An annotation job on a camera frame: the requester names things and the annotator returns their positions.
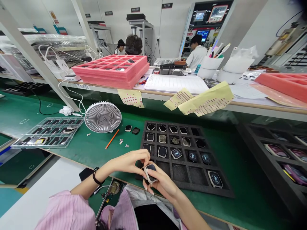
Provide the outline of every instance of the woman's right hand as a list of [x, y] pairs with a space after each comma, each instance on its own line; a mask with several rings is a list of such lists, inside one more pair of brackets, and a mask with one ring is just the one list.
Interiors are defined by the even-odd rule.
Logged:
[[145, 180], [143, 180], [143, 186], [146, 191], [154, 195], [153, 190], [151, 189], [154, 187], [157, 189], [166, 199], [168, 199], [169, 202], [172, 204], [176, 200], [176, 196], [179, 192], [179, 188], [177, 185], [174, 184], [174, 182], [171, 180], [171, 178], [162, 170], [160, 169], [154, 162], [149, 161], [148, 164], [153, 164], [156, 168], [156, 171], [147, 169], [147, 172], [152, 177], [158, 179], [157, 182], [154, 182], [153, 184], [147, 185]]

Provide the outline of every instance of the woman's left hand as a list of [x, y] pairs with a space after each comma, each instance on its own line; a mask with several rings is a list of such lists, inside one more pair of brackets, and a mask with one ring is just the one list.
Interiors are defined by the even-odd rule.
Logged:
[[144, 167], [148, 164], [150, 155], [147, 149], [139, 149], [128, 152], [120, 157], [110, 160], [107, 164], [110, 164], [113, 171], [137, 173], [146, 178], [146, 173], [142, 169], [135, 166], [135, 163], [138, 160], [144, 164]]

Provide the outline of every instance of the white shirt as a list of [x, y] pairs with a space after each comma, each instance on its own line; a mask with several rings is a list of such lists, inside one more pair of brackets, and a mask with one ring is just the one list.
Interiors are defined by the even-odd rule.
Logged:
[[119, 49], [116, 48], [114, 54], [117, 54], [117, 55], [125, 55], [125, 52], [126, 52], [125, 49], [123, 49], [123, 51], [120, 52]]
[[207, 55], [207, 49], [201, 45], [197, 46], [190, 54], [186, 63], [190, 69], [196, 69], [197, 65], [202, 62]]

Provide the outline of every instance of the black hair tie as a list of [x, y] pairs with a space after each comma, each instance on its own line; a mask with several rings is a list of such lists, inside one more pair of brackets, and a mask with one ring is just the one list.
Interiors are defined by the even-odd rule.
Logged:
[[96, 174], [96, 172], [97, 172], [98, 169], [99, 169], [99, 167], [96, 167], [96, 168], [94, 169], [94, 172], [93, 172], [93, 180], [95, 181], [96, 184], [101, 185], [101, 184], [103, 184], [103, 183], [105, 182], [105, 180], [104, 180], [103, 182], [99, 182], [99, 180], [96, 179], [95, 174]]

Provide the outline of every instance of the notebook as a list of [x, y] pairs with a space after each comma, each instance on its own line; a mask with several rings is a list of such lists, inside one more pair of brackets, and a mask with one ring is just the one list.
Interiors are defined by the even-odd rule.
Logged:
[[186, 88], [191, 94], [198, 95], [206, 90], [208, 86], [203, 79], [197, 76], [173, 76], [162, 74], [151, 74], [144, 86], [146, 90], [177, 93]]

